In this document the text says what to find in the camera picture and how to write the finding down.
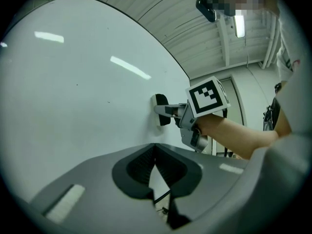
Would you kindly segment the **person's right forearm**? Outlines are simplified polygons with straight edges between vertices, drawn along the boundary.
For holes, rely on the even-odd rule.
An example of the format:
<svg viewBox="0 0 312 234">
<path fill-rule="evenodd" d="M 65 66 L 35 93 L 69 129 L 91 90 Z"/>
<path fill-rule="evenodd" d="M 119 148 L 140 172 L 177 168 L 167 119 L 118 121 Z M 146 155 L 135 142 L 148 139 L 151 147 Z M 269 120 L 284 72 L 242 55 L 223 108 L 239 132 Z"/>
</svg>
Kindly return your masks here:
<svg viewBox="0 0 312 234">
<path fill-rule="evenodd" d="M 204 136 L 209 136 L 243 159 L 250 159 L 258 148 L 269 147 L 292 130 L 282 110 L 272 131 L 259 131 L 214 114 L 199 117 L 196 125 Z"/>
</svg>

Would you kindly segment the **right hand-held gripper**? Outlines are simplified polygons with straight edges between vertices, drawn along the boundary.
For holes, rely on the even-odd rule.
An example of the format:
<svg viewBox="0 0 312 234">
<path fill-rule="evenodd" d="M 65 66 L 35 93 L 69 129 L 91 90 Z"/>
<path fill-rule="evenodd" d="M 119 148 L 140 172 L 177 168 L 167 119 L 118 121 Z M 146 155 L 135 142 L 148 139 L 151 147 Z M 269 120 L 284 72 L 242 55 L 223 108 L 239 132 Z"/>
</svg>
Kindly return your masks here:
<svg viewBox="0 0 312 234">
<path fill-rule="evenodd" d="M 201 153 L 208 144 L 208 137 L 202 135 L 196 121 L 199 117 L 219 111 L 226 118 L 231 104 L 223 85 L 214 76 L 186 89 L 186 95 L 186 103 L 155 105 L 154 112 L 174 117 L 180 128 L 182 143 Z"/>
</svg>

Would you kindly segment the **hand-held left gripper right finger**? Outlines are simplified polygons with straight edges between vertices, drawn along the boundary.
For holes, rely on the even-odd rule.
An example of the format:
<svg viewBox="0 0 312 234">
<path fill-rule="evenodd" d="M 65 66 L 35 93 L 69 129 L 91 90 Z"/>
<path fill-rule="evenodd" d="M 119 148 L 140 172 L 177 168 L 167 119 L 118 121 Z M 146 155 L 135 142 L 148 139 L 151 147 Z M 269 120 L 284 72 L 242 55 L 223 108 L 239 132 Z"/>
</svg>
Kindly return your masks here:
<svg viewBox="0 0 312 234">
<path fill-rule="evenodd" d="M 233 187 L 247 161 L 155 145 L 155 165 L 169 187 L 167 223 L 178 229 L 211 210 Z"/>
</svg>

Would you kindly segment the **person's gray printed shirt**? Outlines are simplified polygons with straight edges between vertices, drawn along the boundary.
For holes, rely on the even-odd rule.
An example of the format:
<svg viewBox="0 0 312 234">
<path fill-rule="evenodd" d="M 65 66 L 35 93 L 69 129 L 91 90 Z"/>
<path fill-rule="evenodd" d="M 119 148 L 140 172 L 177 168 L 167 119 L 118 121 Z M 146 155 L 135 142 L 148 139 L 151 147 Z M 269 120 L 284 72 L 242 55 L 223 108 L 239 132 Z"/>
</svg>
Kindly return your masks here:
<svg viewBox="0 0 312 234">
<path fill-rule="evenodd" d="M 262 133 L 260 146 L 272 144 L 273 157 L 293 170 L 287 178 L 300 188 L 312 170 L 312 51 L 283 0 L 256 0 L 253 7 L 273 13 L 281 30 L 276 58 L 282 85 L 277 93 L 280 112 L 275 129 Z"/>
</svg>

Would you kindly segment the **white door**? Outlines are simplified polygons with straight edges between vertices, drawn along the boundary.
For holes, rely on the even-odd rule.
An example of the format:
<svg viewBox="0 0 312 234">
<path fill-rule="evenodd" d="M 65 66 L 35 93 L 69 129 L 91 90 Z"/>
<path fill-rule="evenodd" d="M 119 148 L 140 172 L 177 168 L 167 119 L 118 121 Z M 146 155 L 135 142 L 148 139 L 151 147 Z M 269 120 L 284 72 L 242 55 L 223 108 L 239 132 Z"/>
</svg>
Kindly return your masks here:
<svg viewBox="0 0 312 234">
<path fill-rule="evenodd" d="M 244 125 L 244 120 L 239 104 L 239 99 L 236 94 L 236 90 L 234 88 L 234 85 L 232 83 L 232 80 L 224 79 L 221 81 L 221 84 L 223 85 L 225 92 L 227 94 L 227 97 L 230 101 L 230 107 L 227 109 L 227 118 L 233 122 L 236 122 L 240 125 Z M 212 139 L 212 155 L 214 156 L 224 156 L 225 154 L 225 147 Z"/>
</svg>

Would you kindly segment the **ceiling light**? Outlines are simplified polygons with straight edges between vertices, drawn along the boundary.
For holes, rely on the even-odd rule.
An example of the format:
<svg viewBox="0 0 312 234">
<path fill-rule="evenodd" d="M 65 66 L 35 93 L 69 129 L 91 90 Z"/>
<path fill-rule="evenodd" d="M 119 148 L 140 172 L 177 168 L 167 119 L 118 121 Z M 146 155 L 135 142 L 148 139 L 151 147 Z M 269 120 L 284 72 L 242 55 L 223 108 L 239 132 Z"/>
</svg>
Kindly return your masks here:
<svg viewBox="0 0 312 234">
<path fill-rule="evenodd" d="M 234 16 L 234 28 L 237 38 L 245 37 L 245 20 L 243 15 Z"/>
</svg>

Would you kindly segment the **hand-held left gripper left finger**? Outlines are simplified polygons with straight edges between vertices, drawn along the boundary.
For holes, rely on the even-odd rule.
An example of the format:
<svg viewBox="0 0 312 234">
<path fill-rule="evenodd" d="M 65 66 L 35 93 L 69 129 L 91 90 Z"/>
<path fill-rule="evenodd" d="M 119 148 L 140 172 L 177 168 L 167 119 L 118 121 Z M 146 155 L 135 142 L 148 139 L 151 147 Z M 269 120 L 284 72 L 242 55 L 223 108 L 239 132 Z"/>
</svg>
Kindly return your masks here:
<svg viewBox="0 0 312 234">
<path fill-rule="evenodd" d="M 149 187 L 154 144 L 97 156 L 45 186 L 31 201 L 48 234 L 167 234 Z"/>
</svg>

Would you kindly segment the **black whiteboard eraser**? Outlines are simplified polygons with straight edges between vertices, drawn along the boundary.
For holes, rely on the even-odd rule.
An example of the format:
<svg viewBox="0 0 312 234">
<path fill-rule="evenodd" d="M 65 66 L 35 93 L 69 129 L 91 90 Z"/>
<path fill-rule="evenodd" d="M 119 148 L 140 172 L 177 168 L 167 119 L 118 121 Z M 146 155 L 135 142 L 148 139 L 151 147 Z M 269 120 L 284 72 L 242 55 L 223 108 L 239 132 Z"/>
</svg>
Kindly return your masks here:
<svg viewBox="0 0 312 234">
<path fill-rule="evenodd" d="M 152 114 L 157 127 L 162 127 L 171 123 L 171 114 L 166 113 L 165 108 L 169 105 L 163 94 L 155 94 L 151 97 Z"/>
</svg>

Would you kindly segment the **whiteboard on black stand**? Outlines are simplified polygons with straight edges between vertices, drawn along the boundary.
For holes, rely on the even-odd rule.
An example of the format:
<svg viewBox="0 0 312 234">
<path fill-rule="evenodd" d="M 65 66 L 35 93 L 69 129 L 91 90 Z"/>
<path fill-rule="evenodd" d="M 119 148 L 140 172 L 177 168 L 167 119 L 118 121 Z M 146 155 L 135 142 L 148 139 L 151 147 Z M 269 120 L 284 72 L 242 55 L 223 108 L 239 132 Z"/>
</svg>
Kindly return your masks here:
<svg viewBox="0 0 312 234">
<path fill-rule="evenodd" d="M 79 163 L 146 143 L 182 147 L 151 98 L 186 101 L 189 79 L 143 26 L 97 0 L 53 0 L 0 46 L 0 163 L 29 202 Z"/>
</svg>

